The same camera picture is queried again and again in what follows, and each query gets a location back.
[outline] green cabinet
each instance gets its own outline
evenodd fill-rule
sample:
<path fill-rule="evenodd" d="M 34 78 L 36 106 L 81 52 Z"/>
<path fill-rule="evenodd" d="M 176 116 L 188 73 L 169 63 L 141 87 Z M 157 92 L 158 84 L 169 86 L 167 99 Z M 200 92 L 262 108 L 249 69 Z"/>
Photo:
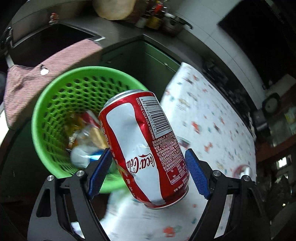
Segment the green cabinet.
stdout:
<path fill-rule="evenodd" d="M 145 85 L 160 101 L 180 64 L 142 40 L 103 54 L 100 66 L 123 71 Z"/>

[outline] silver screw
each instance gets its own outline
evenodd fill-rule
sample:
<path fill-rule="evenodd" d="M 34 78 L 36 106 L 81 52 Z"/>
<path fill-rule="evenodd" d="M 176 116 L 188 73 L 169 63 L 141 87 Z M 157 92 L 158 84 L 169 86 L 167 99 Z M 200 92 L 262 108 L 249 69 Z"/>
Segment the silver screw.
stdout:
<path fill-rule="evenodd" d="M 81 176 L 84 175 L 84 171 L 78 171 L 78 172 L 76 172 L 76 175 L 79 176 L 79 177 L 81 177 Z"/>
<path fill-rule="evenodd" d="M 219 177 L 221 176 L 221 172 L 218 170 L 213 171 L 214 176 Z"/>
<path fill-rule="evenodd" d="M 47 180 L 48 181 L 52 181 L 53 179 L 54 179 L 54 176 L 53 175 L 50 175 L 50 176 L 47 177 Z"/>
<path fill-rule="evenodd" d="M 250 181 L 250 177 L 249 177 L 248 175 L 243 175 L 242 178 L 243 178 L 246 182 Z"/>

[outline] coca-cola logo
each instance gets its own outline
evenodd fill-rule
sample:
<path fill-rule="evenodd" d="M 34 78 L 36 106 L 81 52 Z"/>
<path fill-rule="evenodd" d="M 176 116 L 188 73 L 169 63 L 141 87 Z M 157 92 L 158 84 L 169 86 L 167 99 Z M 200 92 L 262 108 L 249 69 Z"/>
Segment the coca-cola logo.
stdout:
<path fill-rule="evenodd" d="M 126 167 L 130 173 L 137 173 L 139 170 L 148 166 L 155 166 L 155 160 L 151 153 L 147 155 L 136 156 L 130 161 L 126 161 Z"/>

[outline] white bottle silhouette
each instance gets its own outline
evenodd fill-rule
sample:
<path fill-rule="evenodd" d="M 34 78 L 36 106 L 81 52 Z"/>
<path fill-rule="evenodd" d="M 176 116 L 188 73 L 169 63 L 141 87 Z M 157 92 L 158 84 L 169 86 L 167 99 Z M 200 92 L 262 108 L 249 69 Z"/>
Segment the white bottle silhouette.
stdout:
<path fill-rule="evenodd" d="M 132 162 L 130 173 L 136 184 L 151 203 L 157 206 L 165 204 L 160 192 L 156 163 L 153 165 L 152 162 L 147 162 L 145 168 L 141 168 L 140 156 L 147 155 L 154 160 L 155 158 L 136 121 L 132 104 L 124 103 L 115 107 L 106 115 L 106 119 L 120 145 L 128 170 L 130 170 Z"/>

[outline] coca-cola can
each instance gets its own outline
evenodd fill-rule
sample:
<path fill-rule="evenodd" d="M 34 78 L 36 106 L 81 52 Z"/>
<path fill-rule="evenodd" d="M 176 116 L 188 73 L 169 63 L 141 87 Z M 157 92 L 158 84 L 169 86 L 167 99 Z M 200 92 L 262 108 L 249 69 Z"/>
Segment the coca-cola can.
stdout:
<path fill-rule="evenodd" d="M 99 121 L 118 170 L 137 200 L 161 209 L 185 197 L 189 172 L 184 156 L 152 92 L 128 90 L 114 96 Z"/>

